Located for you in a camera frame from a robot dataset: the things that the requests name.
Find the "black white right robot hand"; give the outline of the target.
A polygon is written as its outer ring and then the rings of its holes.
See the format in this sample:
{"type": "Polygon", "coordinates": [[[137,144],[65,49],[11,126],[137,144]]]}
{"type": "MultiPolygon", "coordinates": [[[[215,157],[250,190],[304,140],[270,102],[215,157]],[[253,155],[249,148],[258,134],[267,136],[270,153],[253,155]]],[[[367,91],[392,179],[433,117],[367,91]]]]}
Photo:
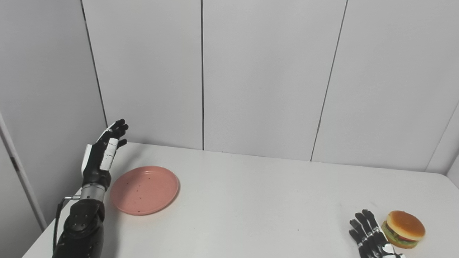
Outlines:
{"type": "Polygon", "coordinates": [[[394,246],[387,240],[374,214],[363,209],[349,221],[352,229],[349,235],[356,242],[361,258],[405,258],[396,253],[394,246]]]}

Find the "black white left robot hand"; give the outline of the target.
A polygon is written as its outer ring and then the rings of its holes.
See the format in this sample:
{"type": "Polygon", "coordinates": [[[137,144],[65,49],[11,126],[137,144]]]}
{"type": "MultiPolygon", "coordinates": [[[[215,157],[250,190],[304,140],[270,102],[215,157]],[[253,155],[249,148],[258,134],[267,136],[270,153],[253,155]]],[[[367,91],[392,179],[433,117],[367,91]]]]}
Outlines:
{"type": "Polygon", "coordinates": [[[99,185],[105,191],[109,188],[112,181],[110,168],[117,150],[127,144],[127,140],[122,139],[127,130],[125,119],[120,119],[106,128],[94,144],[86,146],[81,186],[99,185]]]}

